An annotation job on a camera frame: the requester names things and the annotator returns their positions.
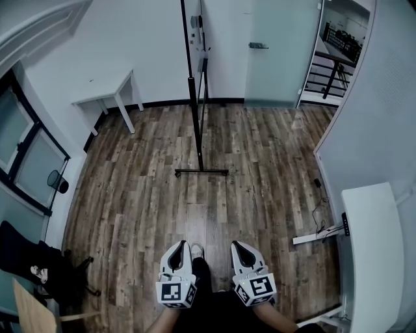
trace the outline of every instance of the shoe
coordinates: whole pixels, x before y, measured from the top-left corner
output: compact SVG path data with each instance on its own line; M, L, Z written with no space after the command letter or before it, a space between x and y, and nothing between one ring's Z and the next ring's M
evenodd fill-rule
M203 253L203 247L200 243L198 242L193 242L190 245L190 256L192 258L192 260L194 260L195 258L202 258L205 260L205 256Z

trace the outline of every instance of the door handle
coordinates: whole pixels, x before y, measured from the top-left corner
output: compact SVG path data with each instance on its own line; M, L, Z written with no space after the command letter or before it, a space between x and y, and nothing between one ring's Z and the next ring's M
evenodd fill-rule
M268 49L268 46L266 44L264 44L264 43L253 43L253 42L250 42L250 43L248 43L248 47L250 49Z

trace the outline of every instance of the black pants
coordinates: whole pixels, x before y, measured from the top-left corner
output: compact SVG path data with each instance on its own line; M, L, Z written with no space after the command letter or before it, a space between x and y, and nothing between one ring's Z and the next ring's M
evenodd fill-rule
M276 332L260 321L234 291L213 293L204 259L194 259L192 273L198 290L192 308L182 310L174 332Z

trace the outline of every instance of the wooden floor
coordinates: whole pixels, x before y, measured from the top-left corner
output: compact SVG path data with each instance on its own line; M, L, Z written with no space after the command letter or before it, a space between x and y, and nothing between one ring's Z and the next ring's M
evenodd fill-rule
M188 107L131 111L134 135L118 113L109 115L88 151L64 238L75 263L95 258L88 279L102 290L101 298L85 299L83 310L103 315L84 321L84 330L145 331L161 310L155 299L160 259L182 239L205 247L215 291L229 289L229 246L239 240L265 257L283 314L301 321L338 304L336 243L292 243L316 230L311 212L320 193L313 180L320 174L313 148L334 112L315 105L210 105L205 167L229 168L229 176L179 179L174 168L198 163ZM316 216L332 225L328 204Z

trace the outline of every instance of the small white table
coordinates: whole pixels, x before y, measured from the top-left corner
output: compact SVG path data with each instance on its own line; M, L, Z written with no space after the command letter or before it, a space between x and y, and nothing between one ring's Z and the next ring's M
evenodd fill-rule
M384 333L398 318L404 281L403 236L395 197L389 183L343 190L341 196L354 262L351 323L332 318L343 315L344 308L339 307L300 326L323 321L347 328L350 333ZM328 234L322 233L294 238L293 243L322 239ZM328 236L342 233L343 229Z
M133 76L132 66L124 63L112 63L106 66L95 67L93 70L90 70L89 73L82 73L81 75L83 75L84 79L80 80L76 90L73 91L71 100L72 105L78 110L81 117L83 117L85 124L90 128L91 133L95 136L97 135L94 124L91 124L88 119L86 119L84 111L80 108L79 104L96 100L101 107L101 110L105 114L108 114L103 98L114 98L130 132L134 134L135 128L131 123L122 98L120 97L121 89L125 86L126 82L130 80L133 101L138 105L138 108L143 111L143 104Z

